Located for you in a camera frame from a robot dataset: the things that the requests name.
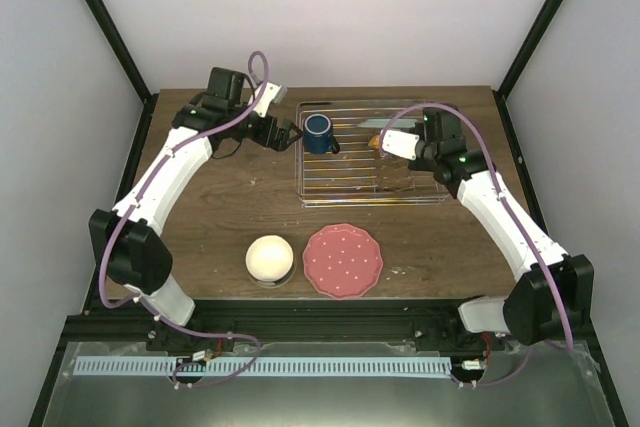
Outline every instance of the metal wire rack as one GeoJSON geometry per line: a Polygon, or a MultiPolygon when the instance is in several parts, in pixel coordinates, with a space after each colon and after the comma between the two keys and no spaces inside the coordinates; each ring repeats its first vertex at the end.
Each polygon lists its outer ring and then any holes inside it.
{"type": "Polygon", "coordinates": [[[404,159],[381,158],[369,147],[379,130],[358,125],[388,119],[421,100],[305,102],[297,107],[297,123],[311,114],[333,121],[341,151],[312,155],[296,144],[296,191],[305,207],[439,204],[448,192],[429,172],[411,172],[404,159]]]}

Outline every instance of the wooden table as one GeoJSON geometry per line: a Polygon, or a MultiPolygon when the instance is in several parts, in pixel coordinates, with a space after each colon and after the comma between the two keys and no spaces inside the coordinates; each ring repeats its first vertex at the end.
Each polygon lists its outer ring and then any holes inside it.
{"type": "MultiPolygon", "coordinates": [[[[159,152],[175,113],[195,93],[161,92],[138,177],[159,152]]],[[[303,101],[406,98],[457,105],[483,134],[506,184],[525,205],[489,87],[292,88],[270,113],[295,120],[303,101]]],[[[467,133],[470,148],[476,145],[471,137],[467,133]]],[[[217,155],[229,149],[223,145],[217,155]]],[[[459,204],[303,208],[294,185],[294,148],[276,153],[249,141],[232,160],[210,160],[200,169],[176,202],[162,238],[173,254],[173,275],[194,298],[324,297],[304,276],[302,251],[313,233],[341,222],[369,231],[380,244],[384,269],[367,297],[463,298],[508,294],[513,287],[500,251],[459,204]],[[249,245],[268,234],[284,237],[297,258],[295,275],[277,289],[254,284],[244,266],[249,245]]],[[[123,292],[109,286],[112,296],[123,292]]]]}

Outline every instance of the white wall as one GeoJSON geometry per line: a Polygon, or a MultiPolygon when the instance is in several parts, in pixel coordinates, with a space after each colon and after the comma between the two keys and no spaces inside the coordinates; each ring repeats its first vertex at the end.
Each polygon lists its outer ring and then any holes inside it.
{"type": "Polygon", "coordinates": [[[83,0],[0,0],[0,423],[27,425],[140,101],[83,0]]]}
{"type": "Polygon", "coordinates": [[[152,90],[256,49],[289,86],[497,87],[544,0],[105,0],[152,90]]]}
{"type": "Polygon", "coordinates": [[[509,107],[551,233],[596,269],[592,316],[640,425],[640,0],[565,0],[509,107]]]}

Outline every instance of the pink plate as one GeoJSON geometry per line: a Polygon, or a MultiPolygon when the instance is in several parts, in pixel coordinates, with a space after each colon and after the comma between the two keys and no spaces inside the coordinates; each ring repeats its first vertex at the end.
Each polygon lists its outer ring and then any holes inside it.
{"type": "Polygon", "coordinates": [[[338,300],[364,295],[382,271],[378,243],[350,224],[327,225],[313,234],[302,260],[315,289],[338,300]]]}

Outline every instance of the blue mug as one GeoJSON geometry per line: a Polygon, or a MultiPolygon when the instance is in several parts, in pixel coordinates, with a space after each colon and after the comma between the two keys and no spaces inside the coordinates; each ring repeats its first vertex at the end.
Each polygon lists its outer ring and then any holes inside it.
{"type": "Polygon", "coordinates": [[[302,144],[310,154],[340,152],[340,144],[333,136],[333,123],[326,115],[312,114],[304,121],[302,144]]]}

